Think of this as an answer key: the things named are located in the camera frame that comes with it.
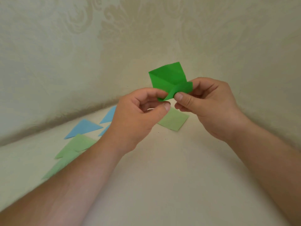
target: green paper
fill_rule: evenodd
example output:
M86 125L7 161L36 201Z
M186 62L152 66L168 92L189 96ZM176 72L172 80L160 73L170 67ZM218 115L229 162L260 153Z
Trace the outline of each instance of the green paper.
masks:
M69 163L71 163L74 159L76 159L80 155L79 152L69 151L64 154L64 157L60 159L51 169L44 175L42 179L47 179L55 175Z
M96 143L96 140L93 140L85 135L77 134L73 137L69 143L55 156L56 159L62 158L67 152L80 152L85 149L88 149L93 144Z
M170 111L158 122L158 124L165 128L178 131L188 117L189 115L179 112L174 108L170 108Z
M169 100L177 92L190 93L193 90L193 84L186 80L179 62L154 69L149 75L154 88L168 92L168 96L164 99L158 98L159 101Z

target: person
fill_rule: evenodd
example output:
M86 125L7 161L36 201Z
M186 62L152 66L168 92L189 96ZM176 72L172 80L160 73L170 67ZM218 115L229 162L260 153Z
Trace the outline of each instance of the person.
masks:
M212 136L233 149L291 224L301 225L301 154L250 121L227 83L210 78L192 82L192 93L175 95L175 108L196 114ZM80 225L120 159L167 114L170 103L157 100L166 96L154 88L123 96L102 138L3 210L0 225Z

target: hand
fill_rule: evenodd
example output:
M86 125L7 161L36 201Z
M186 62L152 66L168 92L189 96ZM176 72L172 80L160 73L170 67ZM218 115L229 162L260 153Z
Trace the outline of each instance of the hand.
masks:
M217 139L231 140L248 118L239 110L228 83L210 78L196 78L192 82L190 94L175 94L175 108L196 114Z
M124 154L132 151L170 110L169 102L159 102L157 99L167 95L160 89L143 88L123 96L102 138L111 136L111 141L121 144Z

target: person's right forearm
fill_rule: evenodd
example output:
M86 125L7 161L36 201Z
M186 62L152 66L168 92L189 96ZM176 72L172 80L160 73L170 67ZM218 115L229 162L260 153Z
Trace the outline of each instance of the person's right forearm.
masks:
M251 121L240 127L227 144L292 225L301 225L301 153Z

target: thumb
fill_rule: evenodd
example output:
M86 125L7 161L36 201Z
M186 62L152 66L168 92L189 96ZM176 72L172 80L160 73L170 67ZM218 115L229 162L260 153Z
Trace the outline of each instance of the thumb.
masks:
M147 113L148 118L153 122L153 125L158 123L170 110L170 103L165 102Z
M180 105L191 110L192 112L196 112L200 107L200 99L189 94L183 92L176 93L174 98Z

